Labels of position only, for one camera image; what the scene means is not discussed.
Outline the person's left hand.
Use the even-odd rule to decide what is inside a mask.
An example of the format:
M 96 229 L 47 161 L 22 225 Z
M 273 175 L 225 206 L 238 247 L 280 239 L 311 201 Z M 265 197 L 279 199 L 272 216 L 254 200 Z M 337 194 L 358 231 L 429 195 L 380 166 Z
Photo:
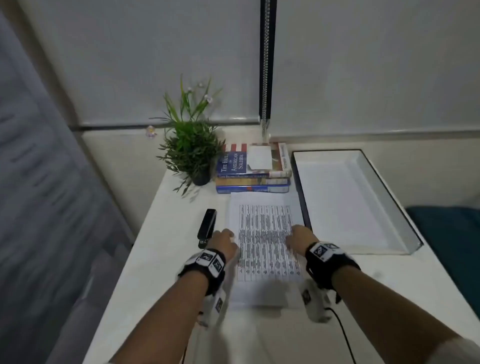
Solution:
M 211 239 L 208 241 L 206 248 L 221 252 L 225 258 L 225 263 L 229 263 L 235 258 L 238 246 L 234 241 L 221 241 L 219 230 L 215 230 Z

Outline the person's right hand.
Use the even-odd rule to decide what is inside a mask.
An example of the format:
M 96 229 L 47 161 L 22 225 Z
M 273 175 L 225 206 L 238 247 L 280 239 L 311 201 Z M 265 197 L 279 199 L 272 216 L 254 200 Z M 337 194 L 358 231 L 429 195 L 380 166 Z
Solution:
M 305 259 L 307 259 L 309 249 L 319 242 L 320 240 L 315 234 L 303 225 L 293 225 L 291 227 L 291 234 L 285 238 L 285 244 Z

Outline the person's left forearm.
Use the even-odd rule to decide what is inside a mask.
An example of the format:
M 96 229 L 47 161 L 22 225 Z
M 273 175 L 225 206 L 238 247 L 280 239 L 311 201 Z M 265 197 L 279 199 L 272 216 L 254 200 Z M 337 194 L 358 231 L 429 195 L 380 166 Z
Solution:
M 199 271 L 181 276 L 143 316 L 111 364 L 180 364 L 208 288 Z

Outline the person's right forearm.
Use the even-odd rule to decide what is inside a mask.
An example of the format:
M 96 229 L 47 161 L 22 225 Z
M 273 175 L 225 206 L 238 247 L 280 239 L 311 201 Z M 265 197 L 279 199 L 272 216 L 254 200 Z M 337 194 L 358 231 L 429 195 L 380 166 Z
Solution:
M 461 336 L 361 270 L 344 266 L 332 284 L 385 364 L 427 364 L 441 345 Z

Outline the black stapler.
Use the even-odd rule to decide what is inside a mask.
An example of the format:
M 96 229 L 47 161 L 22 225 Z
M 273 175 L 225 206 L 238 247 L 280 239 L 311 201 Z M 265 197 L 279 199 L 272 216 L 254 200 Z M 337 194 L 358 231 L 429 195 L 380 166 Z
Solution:
M 198 248 L 203 250 L 206 248 L 215 230 L 215 222 L 217 218 L 217 211 L 215 209 L 207 209 L 200 228 L 197 233 Z

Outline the printed table paper sheet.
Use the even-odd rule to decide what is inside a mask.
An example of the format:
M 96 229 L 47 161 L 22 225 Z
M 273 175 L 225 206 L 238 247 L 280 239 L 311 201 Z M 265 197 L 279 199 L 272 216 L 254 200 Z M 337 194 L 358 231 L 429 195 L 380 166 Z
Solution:
M 305 259 L 286 245 L 302 214 L 293 193 L 236 192 L 227 227 L 239 248 L 230 293 L 232 305 L 299 309 Z

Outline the blue spine book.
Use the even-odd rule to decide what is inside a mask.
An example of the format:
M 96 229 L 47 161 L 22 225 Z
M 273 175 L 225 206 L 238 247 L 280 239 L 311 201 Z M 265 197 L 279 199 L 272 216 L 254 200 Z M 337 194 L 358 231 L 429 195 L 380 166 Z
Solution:
M 258 193 L 288 193 L 290 185 L 252 185 L 252 186 L 223 186 L 217 185 L 215 187 L 218 194 L 229 195 L 231 193 L 245 193 L 245 192 L 258 192 Z

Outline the yellow spine book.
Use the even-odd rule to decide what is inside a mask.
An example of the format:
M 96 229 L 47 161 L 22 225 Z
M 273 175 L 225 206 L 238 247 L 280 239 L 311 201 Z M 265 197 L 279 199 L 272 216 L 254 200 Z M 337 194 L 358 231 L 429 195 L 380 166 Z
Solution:
M 290 178 L 215 178 L 217 186 L 291 185 Z

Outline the white rectangular tray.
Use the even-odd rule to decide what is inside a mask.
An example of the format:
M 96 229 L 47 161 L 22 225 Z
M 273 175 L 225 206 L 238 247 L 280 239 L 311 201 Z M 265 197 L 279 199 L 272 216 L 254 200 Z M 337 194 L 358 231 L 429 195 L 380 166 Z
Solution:
M 351 255 L 411 255 L 423 237 L 360 149 L 294 151 L 304 225 Z

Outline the flag cover book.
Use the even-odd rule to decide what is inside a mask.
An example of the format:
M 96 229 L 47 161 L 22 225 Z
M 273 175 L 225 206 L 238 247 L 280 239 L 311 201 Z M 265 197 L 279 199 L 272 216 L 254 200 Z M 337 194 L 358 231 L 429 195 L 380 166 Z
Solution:
M 237 178 L 253 174 L 248 166 L 247 143 L 226 143 L 222 147 L 216 164 L 216 176 L 218 178 Z

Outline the white red cover book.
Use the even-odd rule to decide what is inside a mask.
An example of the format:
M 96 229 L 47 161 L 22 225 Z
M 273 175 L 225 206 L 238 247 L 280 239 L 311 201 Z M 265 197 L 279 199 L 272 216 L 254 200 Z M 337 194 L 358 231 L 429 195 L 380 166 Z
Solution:
M 250 144 L 250 145 L 270 145 L 272 149 L 273 169 L 268 170 L 254 170 L 253 175 L 261 176 L 262 178 L 290 178 L 292 175 L 291 160 L 287 145 L 284 142 Z

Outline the white paper note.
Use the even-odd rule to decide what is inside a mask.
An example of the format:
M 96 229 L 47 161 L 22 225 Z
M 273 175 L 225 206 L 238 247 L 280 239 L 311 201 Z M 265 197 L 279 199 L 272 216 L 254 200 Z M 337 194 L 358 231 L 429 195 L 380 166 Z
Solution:
M 270 145 L 250 145 L 247 148 L 247 164 L 252 171 L 273 170 L 272 149 Z

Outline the green potted plant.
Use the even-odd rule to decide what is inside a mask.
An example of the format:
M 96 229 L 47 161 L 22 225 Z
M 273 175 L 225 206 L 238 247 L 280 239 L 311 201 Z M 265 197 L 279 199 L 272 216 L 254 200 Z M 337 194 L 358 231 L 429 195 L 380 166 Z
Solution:
M 180 192 L 182 197 L 211 181 L 213 163 L 225 146 L 225 140 L 218 135 L 218 125 L 210 120 L 223 88 L 212 90 L 211 86 L 211 77 L 206 82 L 192 84 L 184 82 L 180 74 L 178 99 L 165 92 L 163 115 L 151 118 L 165 126 L 164 141 L 159 146 L 163 154 L 157 159 L 180 178 L 180 185 L 173 191 Z

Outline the teal cushion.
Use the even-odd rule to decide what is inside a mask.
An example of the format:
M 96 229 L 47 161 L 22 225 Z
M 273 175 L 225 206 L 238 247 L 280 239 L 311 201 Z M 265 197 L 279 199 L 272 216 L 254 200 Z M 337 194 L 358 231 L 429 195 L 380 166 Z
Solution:
M 406 211 L 480 320 L 480 209 L 413 206 Z

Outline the white roller blind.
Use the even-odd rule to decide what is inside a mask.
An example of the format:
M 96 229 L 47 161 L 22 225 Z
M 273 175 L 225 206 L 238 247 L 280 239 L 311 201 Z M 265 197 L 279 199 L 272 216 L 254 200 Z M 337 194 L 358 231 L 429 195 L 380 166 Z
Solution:
M 480 0 L 278 0 L 272 137 L 480 132 Z
M 210 120 L 257 122 L 261 0 L 18 0 L 82 126 L 153 123 L 211 79 Z

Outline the black window frame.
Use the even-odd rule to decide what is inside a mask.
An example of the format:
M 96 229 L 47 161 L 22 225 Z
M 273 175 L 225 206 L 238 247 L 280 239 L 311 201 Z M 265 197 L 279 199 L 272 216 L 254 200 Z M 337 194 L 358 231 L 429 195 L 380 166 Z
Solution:
M 271 119 L 278 0 L 260 0 L 259 120 L 264 140 Z

